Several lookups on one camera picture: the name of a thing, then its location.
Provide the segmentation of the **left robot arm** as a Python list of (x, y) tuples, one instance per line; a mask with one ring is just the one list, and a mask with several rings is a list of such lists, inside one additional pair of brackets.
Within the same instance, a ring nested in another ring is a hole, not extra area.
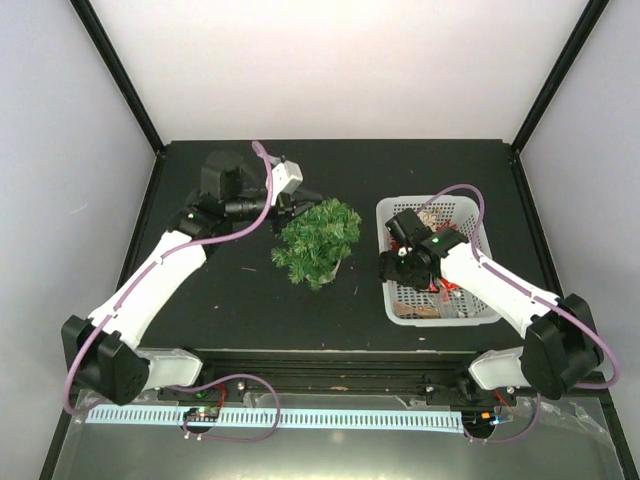
[(174, 216), (149, 257), (131, 277), (87, 317), (71, 316), (61, 328), (67, 363), (64, 407), (75, 383), (116, 405), (127, 405), (146, 390), (176, 387), (193, 399), (214, 388), (213, 372), (185, 349), (141, 348), (143, 336), (180, 285), (224, 243), (248, 236), (265, 221), (280, 230), (320, 204), (303, 188), (299, 165), (270, 155), (255, 141), (266, 178), (254, 188), (243, 157), (211, 153), (201, 167), (199, 186)]

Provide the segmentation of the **white plastic basket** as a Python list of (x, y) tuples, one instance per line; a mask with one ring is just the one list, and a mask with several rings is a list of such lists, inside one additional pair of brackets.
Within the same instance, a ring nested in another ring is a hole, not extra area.
[[(381, 252), (395, 245), (385, 223), (395, 214), (423, 207), (419, 213), (423, 222), (434, 230), (451, 226), (470, 237), (476, 224), (479, 207), (464, 196), (443, 195), (431, 201), (428, 195), (387, 197), (376, 206), (378, 247)], [(396, 325), (414, 327), (466, 327), (492, 324), (500, 316), (473, 294), (460, 288), (462, 296), (448, 299), (427, 291), (416, 291), (393, 281), (382, 283), (385, 311)]]

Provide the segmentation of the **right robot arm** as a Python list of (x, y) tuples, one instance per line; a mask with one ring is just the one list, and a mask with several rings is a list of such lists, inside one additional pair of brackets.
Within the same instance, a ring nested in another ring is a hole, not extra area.
[(521, 346), (488, 350), (454, 379), (457, 396), (476, 403), (490, 390), (527, 387), (557, 400), (569, 390), (586, 388), (585, 378), (604, 360), (604, 349), (586, 326), (591, 311), (584, 299), (560, 298), (544, 291), (476, 249), (452, 227), (433, 231), (412, 209), (385, 223), (394, 247), (379, 255), (382, 281), (427, 292), (445, 280), (470, 294), (506, 320)]

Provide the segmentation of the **small green christmas tree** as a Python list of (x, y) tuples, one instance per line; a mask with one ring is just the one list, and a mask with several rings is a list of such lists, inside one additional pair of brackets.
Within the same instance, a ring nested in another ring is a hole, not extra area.
[(360, 239), (360, 215), (335, 198), (322, 201), (292, 220), (278, 235), (283, 243), (271, 251), (278, 268), (288, 270), (292, 284), (307, 283), (319, 291), (331, 283), (341, 262)]

